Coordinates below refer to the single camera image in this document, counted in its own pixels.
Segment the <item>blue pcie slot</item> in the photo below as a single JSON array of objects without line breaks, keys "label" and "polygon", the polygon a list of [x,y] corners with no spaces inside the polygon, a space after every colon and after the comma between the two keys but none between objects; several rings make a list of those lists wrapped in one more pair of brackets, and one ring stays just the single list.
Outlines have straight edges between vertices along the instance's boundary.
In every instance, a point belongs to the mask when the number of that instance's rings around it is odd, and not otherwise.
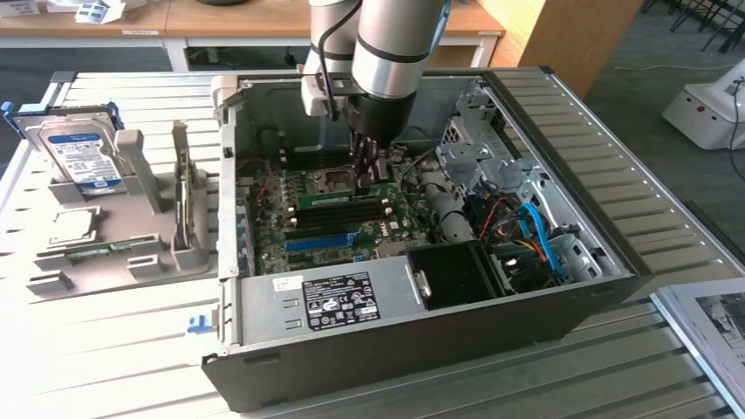
[{"label": "blue pcie slot", "polygon": [[311,238],[296,242],[285,242],[285,251],[312,251],[315,249],[325,249],[328,247],[349,247],[355,244],[356,233],[347,233],[341,236]]}]

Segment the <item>robotic arm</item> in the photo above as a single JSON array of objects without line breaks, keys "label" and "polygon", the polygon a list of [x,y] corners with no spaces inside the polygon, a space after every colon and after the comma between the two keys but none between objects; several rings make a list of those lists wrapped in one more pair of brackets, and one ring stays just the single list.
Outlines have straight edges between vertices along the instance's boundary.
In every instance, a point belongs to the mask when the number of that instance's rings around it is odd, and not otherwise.
[{"label": "robotic arm", "polygon": [[[304,73],[321,76],[304,78],[303,100],[309,115],[335,119],[345,109],[356,186],[367,189],[385,178],[387,149],[408,123],[452,0],[309,2],[313,47]],[[331,76],[349,71],[351,81]],[[335,94],[337,85],[344,95]]]}]

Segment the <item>hard drive label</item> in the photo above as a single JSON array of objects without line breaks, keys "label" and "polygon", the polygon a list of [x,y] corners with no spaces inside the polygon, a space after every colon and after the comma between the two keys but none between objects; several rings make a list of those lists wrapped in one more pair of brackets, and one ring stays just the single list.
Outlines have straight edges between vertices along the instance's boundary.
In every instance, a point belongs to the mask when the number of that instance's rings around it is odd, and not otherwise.
[{"label": "hard drive label", "polygon": [[325,330],[381,317],[368,272],[303,283],[308,327]]},{"label": "hard drive label", "polygon": [[102,151],[104,140],[99,134],[54,135],[48,141],[78,185],[98,189],[119,184],[122,176],[112,158]]}]

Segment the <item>blue tab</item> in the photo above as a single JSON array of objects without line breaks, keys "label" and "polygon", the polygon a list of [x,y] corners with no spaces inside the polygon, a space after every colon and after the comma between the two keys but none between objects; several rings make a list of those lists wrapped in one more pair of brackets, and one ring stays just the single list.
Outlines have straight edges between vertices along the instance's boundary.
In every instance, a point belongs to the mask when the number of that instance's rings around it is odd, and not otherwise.
[{"label": "blue tab", "polygon": [[0,110],[3,110],[3,119],[14,129],[15,133],[19,134],[22,140],[26,140],[26,135],[23,135],[23,131],[19,126],[15,124],[14,120],[14,102],[3,102],[0,106]]},{"label": "blue tab", "polygon": [[212,326],[209,325],[209,320],[204,314],[199,316],[192,316],[188,319],[188,329],[187,333],[204,333],[212,330]]},{"label": "blue tab", "polygon": [[46,115],[48,110],[50,105],[46,103],[27,103],[19,109],[19,116]]},{"label": "blue tab", "polygon": [[115,123],[115,128],[119,129],[124,129],[124,123],[122,122],[122,118],[119,116],[119,106],[116,105],[115,102],[108,102],[106,104],[106,107],[108,108],[108,111],[112,115],[112,122]]}]

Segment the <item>gray component holder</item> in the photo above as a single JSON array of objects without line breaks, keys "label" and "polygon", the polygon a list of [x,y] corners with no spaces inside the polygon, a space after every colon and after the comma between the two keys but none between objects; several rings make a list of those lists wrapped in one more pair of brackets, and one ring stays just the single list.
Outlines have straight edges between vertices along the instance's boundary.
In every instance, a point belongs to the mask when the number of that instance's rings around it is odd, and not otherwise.
[{"label": "gray component holder", "polygon": [[72,267],[72,263],[64,253],[38,258],[34,260],[34,263],[43,271],[55,271]]},{"label": "gray component holder", "polygon": [[173,256],[173,260],[176,260],[176,266],[179,270],[193,269],[201,266],[207,262],[207,251],[199,245],[199,237],[196,234],[192,235],[191,239],[191,247],[181,251],[175,249],[176,245],[176,238],[175,236],[171,237],[171,255]]},{"label": "gray component holder", "polygon": [[[197,171],[197,185],[207,185],[207,172]],[[216,275],[216,263],[209,256],[208,249],[201,244],[209,243],[207,231],[207,189],[193,189],[193,242],[199,246],[197,251],[184,251],[181,254],[171,253],[171,247],[162,241],[163,237],[171,237],[175,229],[173,192],[176,179],[172,173],[156,176],[159,193],[162,195],[163,212],[152,214],[152,206],[142,195],[108,194],[90,197],[88,203],[64,205],[66,210],[86,208],[95,203],[106,212],[106,218],[96,225],[100,243],[128,240],[134,237],[158,237],[158,240],[144,241],[135,244],[130,251],[119,251],[102,257],[76,259],[72,263],[60,253],[35,260],[43,270],[62,269],[66,275],[75,281],[75,287],[70,290],[54,290],[38,295],[38,300],[67,298],[74,295],[84,295],[104,290],[124,289],[143,284],[159,284],[162,282],[177,282],[184,280],[209,278]],[[46,247],[38,252],[50,251]],[[138,256],[158,254],[162,271],[147,277],[136,277],[128,269],[130,259]]]},{"label": "gray component holder", "polygon": [[162,194],[152,175],[151,165],[143,155],[143,132],[138,129],[116,131],[115,146],[130,161],[135,176],[123,177],[127,193],[132,196],[144,194],[152,207],[152,213],[163,212]]},{"label": "gray component holder", "polygon": [[55,291],[67,291],[74,286],[72,280],[60,270],[44,272],[42,275],[31,277],[26,285],[36,295]]},{"label": "gray component holder", "polygon": [[158,254],[163,251],[163,242],[160,234],[143,234],[140,236],[132,236],[132,238],[152,237],[152,240],[147,240],[140,243],[134,243],[130,248],[135,256],[148,256]]},{"label": "gray component holder", "polygon": [[127,260],[127,269],[135,278],[151,277],[163,273],[164,266],[159,255],[139,256]]},{"label": "gray component holder", "polygon": [[79,186],[72,182],[56,183],[52,181],[50,184],[50,192],[55,195],[55,199],[60,205],[86,202],[86,196],[80,193]]}]

